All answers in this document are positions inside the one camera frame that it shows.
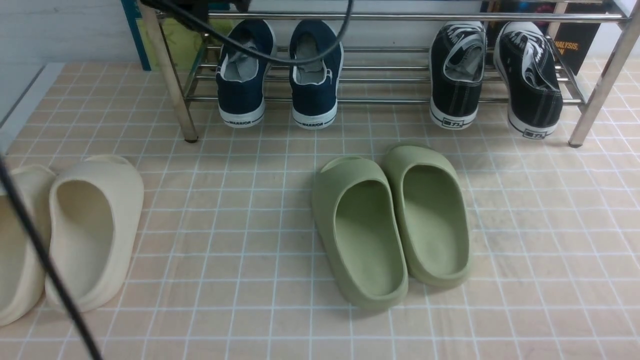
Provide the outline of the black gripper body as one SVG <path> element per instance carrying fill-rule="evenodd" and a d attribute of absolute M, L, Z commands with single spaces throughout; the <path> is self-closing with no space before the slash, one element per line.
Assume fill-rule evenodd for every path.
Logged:
<path fill-rule="evenodd" d="M 233 5 L 240 13 L 247 13 L 249 0 L 144 0 L 144 6 L 173 16 L 181 25 L 191 31 L 203 31 L 210 28 L 210 7 L 230 9 Z"/>

